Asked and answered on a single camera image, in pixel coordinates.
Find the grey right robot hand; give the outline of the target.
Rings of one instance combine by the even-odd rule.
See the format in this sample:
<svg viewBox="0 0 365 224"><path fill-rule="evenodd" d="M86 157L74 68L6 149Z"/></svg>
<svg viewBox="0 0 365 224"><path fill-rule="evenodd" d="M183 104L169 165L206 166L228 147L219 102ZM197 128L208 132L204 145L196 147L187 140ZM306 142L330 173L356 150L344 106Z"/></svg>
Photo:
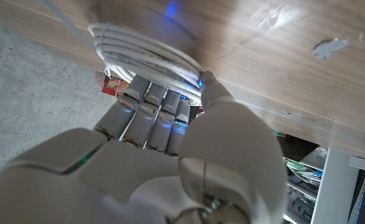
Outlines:
<svg viewBox="0 0 365 224"><path fill-rule="evenodd" d="M273 130L211 72L204 112L134 77L95 128L0 169L0 223L281 223L287 171Z"/></svg>

